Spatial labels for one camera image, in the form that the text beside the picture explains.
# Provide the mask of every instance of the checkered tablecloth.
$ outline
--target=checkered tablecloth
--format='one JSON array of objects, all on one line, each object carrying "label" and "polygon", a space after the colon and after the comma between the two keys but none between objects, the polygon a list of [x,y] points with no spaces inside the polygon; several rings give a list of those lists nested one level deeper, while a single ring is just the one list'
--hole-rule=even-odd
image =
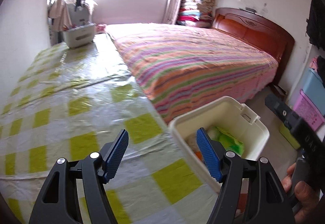
[{"label": "checkered tablecloth", "polygon": [[[206,223],[217,199],[186,163],[167,126],[105,34],[38,54],[0,116],[0,191],[22,223],[60,157],[83,159],[125,128],[130,141],[105,185],[118,223]],[[82,181],[84,223],[90,223]]]}]

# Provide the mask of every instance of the human hand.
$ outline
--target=human hand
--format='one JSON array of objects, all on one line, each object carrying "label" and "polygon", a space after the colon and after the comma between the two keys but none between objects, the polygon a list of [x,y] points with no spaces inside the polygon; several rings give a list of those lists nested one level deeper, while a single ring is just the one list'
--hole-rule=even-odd
[{"label": "human hand", "polygon": [[[287,193],[291,186],[291,176],[294,173],[296,167],[296,163],[291,165],[287,170],[287,176],[282,180],[282,185]],[[296,198],[300,201],[302,208],[295,215],[295,220],[297,224],[303,223],[303,221],[307,218],[308,214],[312,212],[319,202],[319,194],[314,191],[308,184],[304,181],[300,181],[295,186],[295,195]]]}]

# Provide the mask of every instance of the green snack package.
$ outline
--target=green snack package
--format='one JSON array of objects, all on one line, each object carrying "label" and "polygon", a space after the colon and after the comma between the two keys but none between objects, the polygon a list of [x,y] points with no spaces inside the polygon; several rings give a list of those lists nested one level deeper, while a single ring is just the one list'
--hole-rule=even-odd
[{"label": "green snack package", "polygon": [[210,139],[219,141],[225,150],[230,150],[237,153],[240,157],[244,153],[244,144],[237,140],[228,131],[220,127],[211,127],[207,131]]}]

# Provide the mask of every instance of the stack of folded blankets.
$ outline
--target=stack of folded blankets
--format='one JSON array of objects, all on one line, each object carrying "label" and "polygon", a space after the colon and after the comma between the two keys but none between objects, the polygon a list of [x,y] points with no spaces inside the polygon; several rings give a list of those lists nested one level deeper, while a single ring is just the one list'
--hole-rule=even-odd
[{"label": "stack of folded blankets", "polygon": [[182,0],[177,24],[209,28],[212,24],[212,9],[215,0]]}]

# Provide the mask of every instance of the headboard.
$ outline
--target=headboard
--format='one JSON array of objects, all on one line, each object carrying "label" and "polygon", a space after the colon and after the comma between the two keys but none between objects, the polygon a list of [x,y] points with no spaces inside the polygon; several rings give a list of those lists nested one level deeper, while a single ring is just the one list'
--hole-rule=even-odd
[{"label": "headboard", "polygon": [[264,17],[234,8],[218,8],[212,28],[273,56],[279,63],[273,84],[278,85],[295,44],[286,30]]}]

